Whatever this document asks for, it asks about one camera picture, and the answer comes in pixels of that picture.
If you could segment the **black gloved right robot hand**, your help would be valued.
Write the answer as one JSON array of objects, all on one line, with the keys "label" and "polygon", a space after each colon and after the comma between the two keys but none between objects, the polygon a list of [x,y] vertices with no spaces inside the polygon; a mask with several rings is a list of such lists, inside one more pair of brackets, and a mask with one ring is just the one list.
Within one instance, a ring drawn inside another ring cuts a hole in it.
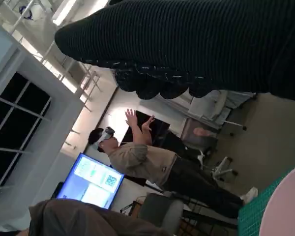
[{"label": "black gloved right robot hand", "polygon": [[229,90],[295,101],[295,0],[123,0],[55,43],[144,100]]}]

